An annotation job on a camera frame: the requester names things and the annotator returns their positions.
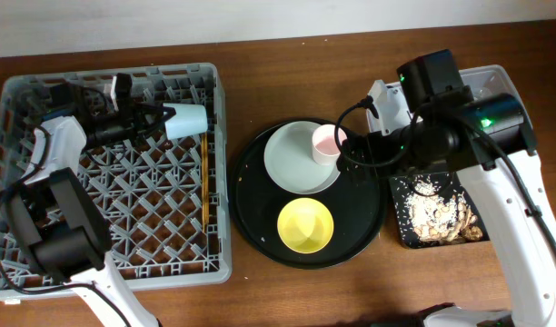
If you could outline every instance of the yellow bowl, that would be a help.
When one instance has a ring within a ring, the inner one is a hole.
[[[278,234],[298,253],[320,251],[333,237],[334,222],[324,204],[309,198],[290,201],[278,216]]]

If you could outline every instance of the black round tray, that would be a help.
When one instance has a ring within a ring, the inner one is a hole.
[[[277,124],[256,136],[233,167],[230,212],[243,237],[268,258],[296,268],[324,268],[353,258],[369,245],[381,229],[389,191],[386,183],[355,181],[345,173],[329,188],[315,194],[290,193],[276,185],[263,162],[266,143],[278,128],[300,120],[332,124],[322,119],[297,119]],[[333,215],[333,238],[317,253],[296,253],[278,235],[276,224],[280,211],[300,197],[320,201]]]

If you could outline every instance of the white cup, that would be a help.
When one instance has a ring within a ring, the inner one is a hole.
[[[339,141],[341,144],[347,139],[347,134],[339,128]],[[320,165],[335,164],[341,152],[334,142],[334,125],[324,124],[313,133],[313,159]]]
[[[165,122],[168,140],[207,132],[207,113],[200,104],[163,104],[175,109],[175,115]]]

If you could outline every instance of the pink cup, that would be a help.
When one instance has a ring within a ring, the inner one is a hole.
[[[341,144],[347,139],[347,134],[339,128],[339,141]],[[334,142],[334,125],[324,124],[313,133],[313,159],[320,165],[335,164],[341,152]]]

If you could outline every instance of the cup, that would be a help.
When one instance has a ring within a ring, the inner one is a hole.
[[[175,115],[165,122],[168,140],[207,132],[207,113],[200,104],[163,104],[173,108]]]
[[[324,204],[311,198],[290,201],[278,216],[278,235],[297,253],[320,251],[333,237],[334,222]]]
[[[347,134],[339,128],[339,141],[341,144],[347,139]],[[313,159],[320,165],[335,164],[341,152],[334,142],[334,125],[324,124],[313,133]]]

